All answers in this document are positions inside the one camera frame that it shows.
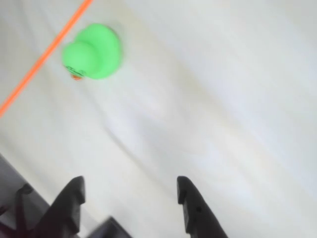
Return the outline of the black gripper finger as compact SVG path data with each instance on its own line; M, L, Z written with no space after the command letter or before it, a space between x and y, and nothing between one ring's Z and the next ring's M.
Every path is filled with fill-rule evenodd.
M38 238L73 238L80 231L80 207L85 203L85 181L73 178L37 224Z
M228 238L203 196L186 176L177 177L177 200L183 206L185 232L192 238Z

